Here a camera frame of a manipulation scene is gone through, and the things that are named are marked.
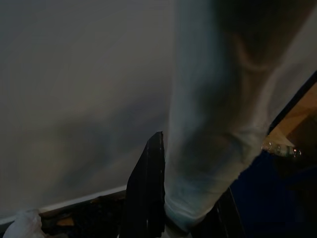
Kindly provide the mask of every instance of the wall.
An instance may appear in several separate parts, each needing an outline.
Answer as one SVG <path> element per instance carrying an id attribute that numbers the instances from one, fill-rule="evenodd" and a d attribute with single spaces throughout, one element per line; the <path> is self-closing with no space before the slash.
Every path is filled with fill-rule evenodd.
<path id="1" fill-rule="evenodd" d="M 125 185 L 166 130 L 170 0 L 0 3 L 0 219 Z"/>

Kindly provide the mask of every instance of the baseboard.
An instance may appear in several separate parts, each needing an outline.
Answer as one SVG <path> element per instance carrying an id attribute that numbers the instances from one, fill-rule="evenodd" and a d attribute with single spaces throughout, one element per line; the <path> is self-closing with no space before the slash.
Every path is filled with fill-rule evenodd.
<path id="1" fill-rule="evenodd" d="M 68 207 L 68 206 L 71 206 L 71 205 L 74 205 L 74 204 L 77 204 L 77 203 L 82 203 L 82 202 L 85 202 L 85 201 L 89 201 L 89 200 L 92 200 L 92 199 L 94 199 L 96 197 L 108 196 L 108 195 L 111 195 L 111 194 L 114 194 L 114 193 L 122 192 L 122 191 L 125 191 L 126 188 L 127 188 L 127 186 L 124 185 L 124 186 L 121 186 L 121 187 L 116 187 L 116 188 L 105 190 L 105 191 L 102 191 L 102 192 L 93 193 L 93 194 L 90 194 L 90 195 L 87 195 L 87 196 L 71 199 L 71 200 L 68 200 L 68 201 L 65 201 L 65 202 L 60 202 L 60 203 L 48 205 L 48 206 L 39 208 L 39 213 L 40 214 L 47 213 L 47 212 L 50 212 L 50 211 L 53 211 L 53 210 L 61 209 L 63 207 Z M 11 216 L 11 217 L 0 219 L 0 226 L 3 227 L 6 224 L 9 225 L 14 220 L 15 220 L 15 216 Z"/>

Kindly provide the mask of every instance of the white wall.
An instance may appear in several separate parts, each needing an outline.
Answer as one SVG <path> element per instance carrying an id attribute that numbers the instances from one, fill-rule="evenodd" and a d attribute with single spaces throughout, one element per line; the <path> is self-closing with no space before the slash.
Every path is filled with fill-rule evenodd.
<path id="1" fill-rule="evenodd" d="M 0 218 L 126 184 L 166 129 L 170 0 L 0 3 Z"/>

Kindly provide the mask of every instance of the black object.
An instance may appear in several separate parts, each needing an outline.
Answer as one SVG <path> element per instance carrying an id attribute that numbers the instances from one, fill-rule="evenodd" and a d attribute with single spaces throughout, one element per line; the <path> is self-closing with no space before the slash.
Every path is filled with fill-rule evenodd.
<path id="1" fill-rule="evenodd" d="M 165 226 L 163 133 L 147 142 L 126 190 L 120 238 L 161 237 Z"/>

